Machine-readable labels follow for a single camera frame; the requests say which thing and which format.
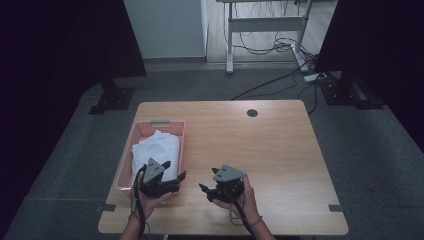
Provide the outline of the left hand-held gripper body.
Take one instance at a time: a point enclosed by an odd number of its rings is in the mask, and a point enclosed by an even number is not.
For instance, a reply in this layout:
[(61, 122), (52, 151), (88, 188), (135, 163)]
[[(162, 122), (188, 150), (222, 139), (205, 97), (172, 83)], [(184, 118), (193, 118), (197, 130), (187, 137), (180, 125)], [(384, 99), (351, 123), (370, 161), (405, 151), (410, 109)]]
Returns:
[(177, 181), (177, 177), (168, 181), (162, 180), (164, 172), (167, 170), (161, 166), (162, 164), (150, 158), (148, 163), (141, 168), (143, 177), (139, 190), (147, 197), (161, 197), (168, 192), (178, 192), (180, 189), (181, 182)]

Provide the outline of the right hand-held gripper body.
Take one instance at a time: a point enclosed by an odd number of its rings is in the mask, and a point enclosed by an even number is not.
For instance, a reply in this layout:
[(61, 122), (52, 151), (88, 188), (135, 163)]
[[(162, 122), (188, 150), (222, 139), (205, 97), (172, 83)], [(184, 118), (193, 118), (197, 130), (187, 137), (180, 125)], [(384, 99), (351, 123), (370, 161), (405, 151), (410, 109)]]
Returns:
[(244, 192), (242, 178), (246, 176), (246, 173), (226, 164), (218, 169), (219, 172), (213, 176), (216, 186), (211, 189), (212, 196), (207, 196), (207, 199), (210, 202), (213, 200), (223, 202), (237, 200)]

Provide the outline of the white shirt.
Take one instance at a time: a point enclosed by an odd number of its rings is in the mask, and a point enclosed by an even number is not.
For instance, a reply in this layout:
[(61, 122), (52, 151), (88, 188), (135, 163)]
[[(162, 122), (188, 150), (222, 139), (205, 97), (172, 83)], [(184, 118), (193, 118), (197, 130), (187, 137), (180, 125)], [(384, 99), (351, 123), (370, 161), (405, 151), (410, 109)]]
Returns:
[(152, 136), (140, 140), (132, 146), (132, 173), (136, 175), (138, 170), (147, 164), (150, 158), (153, 158), (159, 164), (171, 162), (170, 167), (165, 170), (162, 180), (173, 180), (178, 175), (179, 151), (180, 142), (177, 136), (156, 130)]

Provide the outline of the pink plastic basket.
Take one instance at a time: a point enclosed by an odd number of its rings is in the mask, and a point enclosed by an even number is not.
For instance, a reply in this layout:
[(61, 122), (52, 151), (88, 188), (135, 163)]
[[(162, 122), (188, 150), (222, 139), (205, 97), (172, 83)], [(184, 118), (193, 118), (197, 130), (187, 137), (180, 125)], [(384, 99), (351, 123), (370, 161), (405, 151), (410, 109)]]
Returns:
[(185, 122), (180, 120), (152, 120), (136, 122), (129, 133), (126, 146), (115, 174), (115, 187), (127, 196), (130, 195), (130, 190), (134, 183), (134, 176), (136, 174), (136, 171), (133, 169), (133, 146), (145, 141), (146, 139), (150, 139), (157, 131), (160, 131), (163, 134), (173, 135), (179, 140), (179, 150), (174, 151), (169, 158), (171, 165), (165, 171), (163, 180), (168, 181), (174, 179), (177, 175), (183, 172), (181, 166), (183, 160)]

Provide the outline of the person's left hand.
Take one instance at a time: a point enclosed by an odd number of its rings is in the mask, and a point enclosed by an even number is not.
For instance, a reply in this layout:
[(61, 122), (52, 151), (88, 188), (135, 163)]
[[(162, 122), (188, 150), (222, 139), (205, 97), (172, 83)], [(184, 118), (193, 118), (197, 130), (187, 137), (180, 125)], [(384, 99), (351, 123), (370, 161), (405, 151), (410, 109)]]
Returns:
[[(145, 220), (147, 220), (152, 213), (154, 212), (154, 210), (160, 206), (162, 203), (168, 201), (170, 198), (174, 197), (175, 194), (168, 192), (164, 195), (162, 195), (159, 198), (149, 198), (146, 197), (143, 193), (139, 192), (138, 193), (139, 198), (135, 197), (135, 190), (131, 189), (131, 214), (130, 214), (130, 219), (131, 220), (136, 220), (137, 222), (140, 222), (143, 218)], [(144, 213), (144, 217), (142, 218), (139, 214), (139, 210), (137, 207), (137, 203), (141, 204), (143, 213)]]

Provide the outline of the person's right hand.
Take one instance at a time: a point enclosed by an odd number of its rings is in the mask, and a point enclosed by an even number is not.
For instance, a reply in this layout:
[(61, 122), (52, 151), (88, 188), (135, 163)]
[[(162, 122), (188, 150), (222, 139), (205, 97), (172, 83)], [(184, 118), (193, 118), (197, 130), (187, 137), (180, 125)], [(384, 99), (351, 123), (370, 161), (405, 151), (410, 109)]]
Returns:
[(250, 185), (248, 176), (242, 178), (244, 184), (244, 193), (237, 200), (238, 205), (242, 208), (244, 216), (241, 216), (237, 207), (233, 203), (226, 203), (220, 200), (214, 200), (213, 203), (223, 209), (231, 210), (238, 218), (246, 220), (247, 224), (254, 222), (260, 216), (253, 187)]

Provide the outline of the black stand base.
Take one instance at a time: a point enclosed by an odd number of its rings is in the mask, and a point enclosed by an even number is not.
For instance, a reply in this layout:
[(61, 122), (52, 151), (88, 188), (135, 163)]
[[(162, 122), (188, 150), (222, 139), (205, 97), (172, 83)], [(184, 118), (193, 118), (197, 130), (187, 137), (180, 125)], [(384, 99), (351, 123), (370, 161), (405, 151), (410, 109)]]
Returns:
[(360, 110), (382, 109), (385, 105), (367, 83), (349, 72), (326, 72), (318, 83), (328, 105), (355, 106)]
[(100, 115), (107, 110), (127, 110), (132, 97), (134, 88), (119, 88), (112, 79), (102, 81), (103, 94), (95, 106), (92, 106), (89, 114)]

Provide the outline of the white cabinet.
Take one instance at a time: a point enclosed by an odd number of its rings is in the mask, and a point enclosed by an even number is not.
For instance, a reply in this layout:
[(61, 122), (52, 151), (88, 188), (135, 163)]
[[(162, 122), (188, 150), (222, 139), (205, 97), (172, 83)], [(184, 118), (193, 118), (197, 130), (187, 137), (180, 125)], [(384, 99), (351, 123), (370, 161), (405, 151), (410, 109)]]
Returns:
[(124, 4), (144, 58), (206, 56), (206, 0), (124, 0)]

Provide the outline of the dark curtain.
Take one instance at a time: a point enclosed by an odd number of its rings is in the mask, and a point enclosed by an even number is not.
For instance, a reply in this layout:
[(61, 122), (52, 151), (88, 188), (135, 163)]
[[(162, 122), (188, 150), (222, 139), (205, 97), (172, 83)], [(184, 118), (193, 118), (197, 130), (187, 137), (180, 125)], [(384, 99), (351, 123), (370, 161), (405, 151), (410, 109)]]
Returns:
[(82, 94), (145, 73), (124, 0), (0, 0), (0, 239)]
[(338, 0), (315, 71), (367, 83), (424, 152), (424, 0)]

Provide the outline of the white desk frame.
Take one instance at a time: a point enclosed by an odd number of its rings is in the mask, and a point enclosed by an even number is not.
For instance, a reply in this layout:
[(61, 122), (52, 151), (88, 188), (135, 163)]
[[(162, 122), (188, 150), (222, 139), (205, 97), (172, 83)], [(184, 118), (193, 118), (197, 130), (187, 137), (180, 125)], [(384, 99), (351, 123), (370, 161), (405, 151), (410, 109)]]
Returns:
[(233, 34), (245, 32), (296, 32), (297, 39), (291, 45), (293, 55), (298, 67), (302, 72), (307, 72), (308, 67), (305, 55), (301, 53), (302, 41), (306, 32), (313, 0), (306, 0), (306, 9), (301, 16), (281, 17), (235, 17), (234, 9), (237, 3), (266, 2), (267, 0), (216, 0), (228, 7), (227, 28), (224, 33), (227, 36), (226, 48), (226, 73), (234, 72), (233, 60)]

